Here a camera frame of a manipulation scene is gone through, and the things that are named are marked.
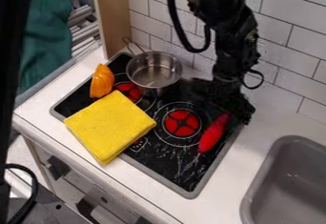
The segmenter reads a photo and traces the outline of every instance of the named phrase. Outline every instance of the burner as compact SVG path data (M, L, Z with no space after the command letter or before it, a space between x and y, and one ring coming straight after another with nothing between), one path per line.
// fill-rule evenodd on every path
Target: burner
M160 108L154 117L155 134L165 143L175 147L191 147L198 144L205 113L196 105L175 102Z
M200 119L187 110L170 112L165 117L165 130L175 137L189 137L195 135L199 130Z
M115 88L125 94L133 103L137 104L141 97L142 91L133 82L123 82L115 85Z
M141 110L147 112L149 116L152 116L152 113L149 112L149 110L156 102L156 97L144 97L143 89L129 80L127 74L119 73L115 75L114 88L125 94L125 96L127 96Z

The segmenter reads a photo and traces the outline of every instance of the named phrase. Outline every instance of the stainless steel sink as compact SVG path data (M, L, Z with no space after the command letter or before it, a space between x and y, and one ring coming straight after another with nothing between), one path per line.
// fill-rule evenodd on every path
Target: stainless steel sink
M277 140L240 214L244 224L325 224L326 148L299 136Z

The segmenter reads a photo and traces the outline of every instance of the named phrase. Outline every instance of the black cable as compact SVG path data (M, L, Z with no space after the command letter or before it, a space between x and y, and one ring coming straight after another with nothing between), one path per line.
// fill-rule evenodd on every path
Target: black cable
M203 52L205 51L210 45L211 45L211 28L208 25L205 25L204 32L205 32L205 45L201 49L194 48L192 44L189 42L185 32L183 31L183 28L180 23L179 16L176 11L176 4L175 0L168 0L168 7L171 19L173 20L174 28L179 36L180 42L185 47L185 49L189 52Z
M21 223L26 215L30 212L32 207L35 204L35 199L38 193L38 181L37 177L30 169L17 165L17 164L7 164L6 169L18 169L21 170L31 177L31 197L26 201L23 207L11 218L11 220L7 224L17 224Z
M263 73L261 73L260 71L253 70L253 69L248 70L248 72L249 72L249 73L252 73L252 74L259 75L261 79L260 79L260 82L259 82L257 85L252 86L252 87L248 86L248 85L245 83L245 81L242 80L241 83L242 83L242 85L243 85L244 87L246 87L248 90L253 91L253 90L258 89L261 85L263 85L263 83L265 82L265 76L264 76Z

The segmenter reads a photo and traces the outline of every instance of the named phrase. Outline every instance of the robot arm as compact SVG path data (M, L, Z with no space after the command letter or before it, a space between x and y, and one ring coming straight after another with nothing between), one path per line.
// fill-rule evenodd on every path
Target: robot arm
M175 0L168 0L169 11L175 31L185 49L190 52L203 52L211 43L211 30L215 32L215 51L217 61L213 68L213 82L197 80L193 84L193 95L200 99L211 97L211 102L233 111L248 123L255 108L240 92L241 86L257 89L264 76L252 67L258 63L257 22L254 13L246 6L246 0L188 0L190 10L205 23L205 45L194 48L182 29L176 12ZM249 87L244 82L247 72L261 76L261 82ZM210 87L206 92L202 88Z

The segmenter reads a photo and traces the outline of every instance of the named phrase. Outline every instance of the orange toy vegetable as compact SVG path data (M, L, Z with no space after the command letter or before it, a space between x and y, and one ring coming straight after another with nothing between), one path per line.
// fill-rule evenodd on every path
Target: orange toy vegetable
M101 98L108 95L114 85L114 75L112 71L105 65L99 64L91 83L91 98Z

